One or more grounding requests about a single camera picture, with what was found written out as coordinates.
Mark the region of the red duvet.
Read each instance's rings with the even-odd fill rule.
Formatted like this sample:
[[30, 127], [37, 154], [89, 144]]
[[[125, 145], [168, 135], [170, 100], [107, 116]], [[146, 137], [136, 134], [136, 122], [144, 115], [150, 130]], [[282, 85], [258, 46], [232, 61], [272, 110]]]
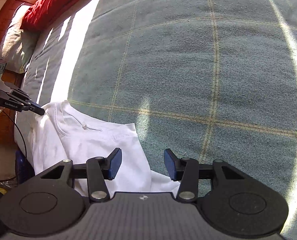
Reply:
[[38, 0], [22, 17], [21, 29], [41, 32], [79, 0]]

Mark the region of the white printed t-shirt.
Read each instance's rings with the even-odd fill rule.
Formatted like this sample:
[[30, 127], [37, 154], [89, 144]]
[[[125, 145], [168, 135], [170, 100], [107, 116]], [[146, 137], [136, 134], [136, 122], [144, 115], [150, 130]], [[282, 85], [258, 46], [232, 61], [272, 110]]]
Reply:
[[171, 192], [179, 183], [150, 169], [135, 124], [115, 124], [85, 115], [68, 101], [43, 106], [43, 116], [31, 123], [28, 140], [36, 174], [63, 159], [84, 164], [93, 157], [107, 157], [122, 150], [122, 162], [114, 180], [106, 181], [110, 195], [123, 192]]

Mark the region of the green plaid pillow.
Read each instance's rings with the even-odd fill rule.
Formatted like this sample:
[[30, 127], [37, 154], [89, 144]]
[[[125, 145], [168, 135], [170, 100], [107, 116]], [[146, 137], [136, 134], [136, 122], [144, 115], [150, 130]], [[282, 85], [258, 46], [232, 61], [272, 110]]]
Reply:
[[30, 7], [17, 8], [0, 44], [0, 59], [7, 62], [6, 69], [23, 74], [33, 55], [39, 33], [21, 29], [26, 11]]

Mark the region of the blue suitcase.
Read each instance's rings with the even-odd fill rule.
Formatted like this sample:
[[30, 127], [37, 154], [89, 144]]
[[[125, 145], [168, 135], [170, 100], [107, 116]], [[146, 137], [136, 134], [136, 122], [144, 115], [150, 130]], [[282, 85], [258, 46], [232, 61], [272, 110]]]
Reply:
[[35, 176], [33, 167], [20, 150], [15, 153], [15, 173], [18, 184], [23, 184]]

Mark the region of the green plaid bed blanket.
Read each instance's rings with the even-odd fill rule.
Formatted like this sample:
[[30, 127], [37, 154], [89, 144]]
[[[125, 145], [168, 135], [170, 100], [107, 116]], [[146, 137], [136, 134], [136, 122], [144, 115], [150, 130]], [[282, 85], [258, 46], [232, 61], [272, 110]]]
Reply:
[[22, 89], [221, 158], [281, 193], [297, 239], [297, 0], [79, 0], [41, 31]]

